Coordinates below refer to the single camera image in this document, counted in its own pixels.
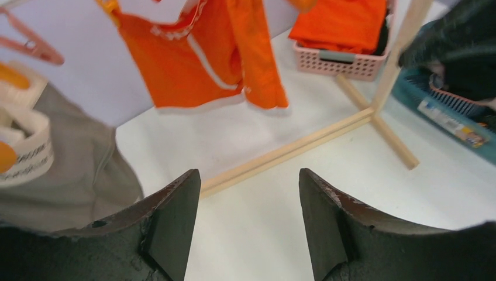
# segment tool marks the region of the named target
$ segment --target teal plastic basket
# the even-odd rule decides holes
[[[428,90],[412,82],[411,77],[422,76],[429,78],[429,74],[421,70],[402,70],[393,87],[393,97],[454,140],[496,165],[496,133],[435,100]]]

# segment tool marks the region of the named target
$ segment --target pink plastic basket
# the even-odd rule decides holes
[[[353,54],[333,52],[301,47],[297,42],[293,49],[298,63],[298,70],[317,74],[336,76],[340,73],[351,79],[373,81],[383,66],[391,48],[392,31],[394,29],[394,16],[396,14],[397,0],[389,0],[390,27],[389,40],[382,56],[366,54]]]

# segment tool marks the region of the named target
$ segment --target black cloth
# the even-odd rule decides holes
[[[386,18],[384,18],[383,25],[381,27],[381,33],[379,35],[379,41],[377,42],[376,51],[372,54],[373,56],[382,56],[384,51],[386,51],[387,43],[389,41],[389,26]]]
[[[461,0],[415,38],[400,55],[399,66],[496,56],[495,11],[495,0]]]
[[[496,97],[496,54],[443,64],[444,85],[449,92],[473,101]]]

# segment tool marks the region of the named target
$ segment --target orange shirt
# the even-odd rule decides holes
[[[386,11],[387,0],[317,0],[298,16],[289,37],[303,47],[372,54]]]
[[[157,108],[195,108],[246,98],[262,109],[287,108],[262,0],[199,0],[162,25],[120,11],[109,15]]]

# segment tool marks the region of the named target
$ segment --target white backdrop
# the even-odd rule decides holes
[[[186,0],[120,0],[125,12],[175,22]],[[297,11],[286,0],[265,0],[272,36],[288,29]],[[6,49],[0,60],[20,60],[44,74],[90,115],[120,125],[152,106],[125,44],[93,0],[30,0],[12,12],[66,58],[56,67]],[[2,36],[24,40],[0,16]]]

